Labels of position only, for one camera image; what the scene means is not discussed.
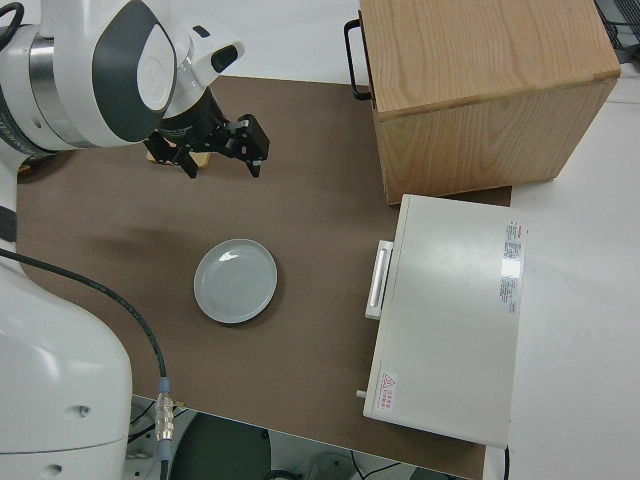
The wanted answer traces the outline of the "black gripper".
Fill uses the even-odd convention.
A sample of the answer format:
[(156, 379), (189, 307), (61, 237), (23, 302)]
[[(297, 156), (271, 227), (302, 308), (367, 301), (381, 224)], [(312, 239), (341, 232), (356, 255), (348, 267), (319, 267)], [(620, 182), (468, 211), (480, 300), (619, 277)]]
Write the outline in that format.
[(228, 134), (225, 147), (229, 154), (243, 162), (253, 178), (258, 178), (262, 163), (268, 159), (269, 138), (252, 114), (225, 123), (226, 118), (213, 94), (204, 92), (188, 110), (163, 119), (158, 127), (160, 135), (153, 133), (143, 141), (147, 158), (155, 164), (180, 167), (194, 179), (209, 164), (211, 154), (193, 152), (183, 144), (202, 143), (208, 135), (224, 126)]

